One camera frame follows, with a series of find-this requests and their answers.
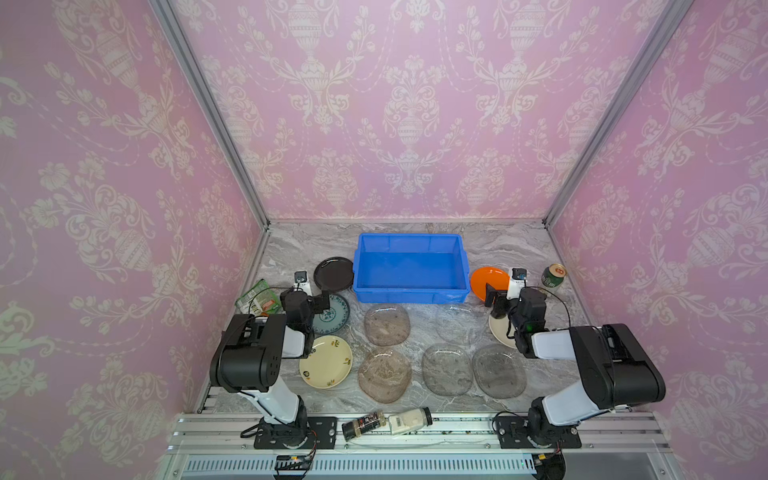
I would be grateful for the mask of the orange plate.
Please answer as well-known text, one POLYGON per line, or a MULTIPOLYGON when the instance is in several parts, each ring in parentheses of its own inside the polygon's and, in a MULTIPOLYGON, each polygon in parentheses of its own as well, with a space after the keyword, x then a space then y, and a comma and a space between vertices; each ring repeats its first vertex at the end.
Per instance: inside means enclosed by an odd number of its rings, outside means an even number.
POLYGON ((494 290, 506 290, 510 277, 508 273, 497 267, 481 267, 476 269, 470 276, 470 288, 472 293, 479 298, 481 302, 486 300, 487 286, 490 285, 494 290))

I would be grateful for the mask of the cream plate with dark patch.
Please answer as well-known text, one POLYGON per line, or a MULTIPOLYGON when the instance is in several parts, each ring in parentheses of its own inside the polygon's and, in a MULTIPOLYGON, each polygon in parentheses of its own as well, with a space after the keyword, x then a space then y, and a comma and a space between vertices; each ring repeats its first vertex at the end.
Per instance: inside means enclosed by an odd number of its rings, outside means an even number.
POLYGON ((510 322, 507 317, 494 318, 489 316, 488 326, 491 334, 499 343, 512 349, 516 348, 514 330, 510 329, 510 322))

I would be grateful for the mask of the clear glass plate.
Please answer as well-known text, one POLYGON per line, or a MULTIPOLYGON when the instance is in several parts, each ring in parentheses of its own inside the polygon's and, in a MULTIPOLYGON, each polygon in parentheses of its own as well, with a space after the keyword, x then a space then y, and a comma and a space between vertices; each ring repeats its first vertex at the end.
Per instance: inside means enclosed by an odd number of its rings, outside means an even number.
POLYGON ((482 336, 485 323, 479 312, 466 306, 450 305, 435 314, 433 325, 443 341, 471 345, 482 336))

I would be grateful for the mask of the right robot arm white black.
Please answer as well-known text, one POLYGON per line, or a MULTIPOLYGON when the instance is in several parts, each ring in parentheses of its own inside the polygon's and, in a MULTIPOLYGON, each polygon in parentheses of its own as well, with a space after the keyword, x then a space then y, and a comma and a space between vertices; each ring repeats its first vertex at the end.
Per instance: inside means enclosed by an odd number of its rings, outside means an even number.
POLYGON ((528 359, 573 360, 579 379, 557 393, 532 401, 525 437, 535 447, 581 446, 577 427, 617 407, 657 403, 666 395, 665 381, 625 324, 546 327, 547 294, 523 287, 513 297, 486 285, 484 304, 490 317, 507 320, 518 352, 528 359))

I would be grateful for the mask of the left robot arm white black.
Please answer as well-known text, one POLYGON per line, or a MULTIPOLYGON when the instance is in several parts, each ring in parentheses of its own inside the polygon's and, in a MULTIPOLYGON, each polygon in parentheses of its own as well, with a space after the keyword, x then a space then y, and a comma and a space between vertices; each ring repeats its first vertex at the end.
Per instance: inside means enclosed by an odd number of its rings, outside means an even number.
POLYGON ((232 317, 211 360, 214 387, 237 394, 261 413, 261 419, 240 433, 256 448, 316 448, 319 435, 311 429, 302 398, 280 376, 284 360, 306 359, 313 350, 316 315, 329 309, 329 294, 311 296, 291 288, 280 296, 281 313, 232 317))

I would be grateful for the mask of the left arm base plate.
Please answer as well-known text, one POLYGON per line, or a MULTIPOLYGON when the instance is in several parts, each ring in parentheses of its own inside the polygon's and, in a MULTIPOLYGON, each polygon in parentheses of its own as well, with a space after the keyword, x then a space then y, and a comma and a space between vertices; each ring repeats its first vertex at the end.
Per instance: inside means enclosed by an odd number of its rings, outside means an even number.
POLYGON ((253 434, 253 447, 255 450, 333 450, 338 426, 338 418, 329 416, 311 416, 289 425, 260 421, 253 434))

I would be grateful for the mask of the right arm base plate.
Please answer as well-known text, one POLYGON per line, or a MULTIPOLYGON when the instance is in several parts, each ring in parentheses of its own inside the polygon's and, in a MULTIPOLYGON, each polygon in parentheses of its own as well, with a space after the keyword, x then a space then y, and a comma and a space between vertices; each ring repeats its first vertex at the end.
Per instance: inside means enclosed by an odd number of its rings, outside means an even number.
POLYGON ((546 427, 534 434, 525 417, 503 412, 491 420, 491 427, 502 449, 580 449, 582 447, 576 426, 546 427))

